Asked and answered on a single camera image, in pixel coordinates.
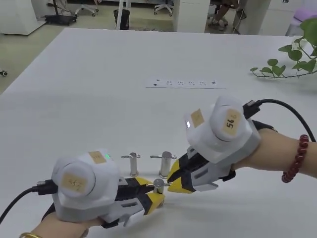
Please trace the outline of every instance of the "wearable gripper device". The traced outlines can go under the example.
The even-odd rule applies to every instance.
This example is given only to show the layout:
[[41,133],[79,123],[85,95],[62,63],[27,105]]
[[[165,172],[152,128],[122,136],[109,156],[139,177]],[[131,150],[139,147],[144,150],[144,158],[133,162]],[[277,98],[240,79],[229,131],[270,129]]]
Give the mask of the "wearable gripper device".
[[[213,190],[214,182],[235,177],[232,164],[249,156],[260,142],[259,129],[271,126],[250,117],[257,112],[236,99],[219,97],[216,103],[185,115],[190,147],[175,161],[167,177],[170,192]],[[123,178],[106,149],[77,158],[59,159],[52,174],[58,192],[44,217],[56,211],[59,219],[82,222],[101,218],[103,227],[129,226],[152,213],[165,196],[152,182]]]

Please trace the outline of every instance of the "gold bracelet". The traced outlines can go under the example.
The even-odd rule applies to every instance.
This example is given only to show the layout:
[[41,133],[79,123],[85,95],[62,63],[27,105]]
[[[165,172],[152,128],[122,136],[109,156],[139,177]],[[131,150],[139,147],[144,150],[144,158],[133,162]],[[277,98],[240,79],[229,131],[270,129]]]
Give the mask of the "gold bracelet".
[[32,233],[29,233],[29,232],[25,232],[25,233],[22,233],[20,235],[20,238],[42,238],[42,237],[39,237],[39,236],[32,234]]

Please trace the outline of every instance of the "label sticker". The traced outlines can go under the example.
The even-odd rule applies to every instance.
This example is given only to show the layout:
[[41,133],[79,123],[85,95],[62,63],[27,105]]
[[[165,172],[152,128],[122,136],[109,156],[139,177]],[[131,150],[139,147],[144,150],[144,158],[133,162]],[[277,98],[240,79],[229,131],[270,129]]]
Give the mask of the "label sticker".
[[201,125],[205,122],[202,111],[200,109],[193,112],[190,116],[192,118],[194,128],[198,127],[199,125]]
[[92,151],[89,152],[90,157],[93,159],[93,161],[96,164],[102,164],[106,162],[106,159],[104,158],[104,156],[100,153],[100,151]]
[[240,119],[241,119],[241,114],[238,111],[234,109],[228,109],[227,115],[222,127],[222,131],[226,132],[229,135],[235,136],[237,133]]
[[87,185],[87,180],[83,177],[71,173],[65,173],[62,180],[61,186],[78,193],[84,193]]

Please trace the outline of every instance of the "chair wheel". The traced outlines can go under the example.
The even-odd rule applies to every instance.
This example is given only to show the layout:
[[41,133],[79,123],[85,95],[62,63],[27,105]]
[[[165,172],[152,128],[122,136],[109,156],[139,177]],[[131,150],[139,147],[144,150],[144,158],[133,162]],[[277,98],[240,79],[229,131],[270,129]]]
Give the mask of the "chair wheel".
[[7,72],[7,71],[2,71],[2,72],[0,72],[0,74],[1,74],[3,77],[7,77],[7,76],[8,76],[8,72]]

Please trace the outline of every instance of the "trash bin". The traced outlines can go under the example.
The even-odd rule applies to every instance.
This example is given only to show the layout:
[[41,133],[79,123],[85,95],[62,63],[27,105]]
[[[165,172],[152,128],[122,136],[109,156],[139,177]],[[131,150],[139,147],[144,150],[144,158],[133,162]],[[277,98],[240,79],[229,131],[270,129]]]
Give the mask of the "trash bin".
[[[118,13],[119,13],[119,9],[113,11],[115,25],[117,25]],[[130,11],[127,9],[123,9],[120,30],[129,30],[129,16],[130,16]]]

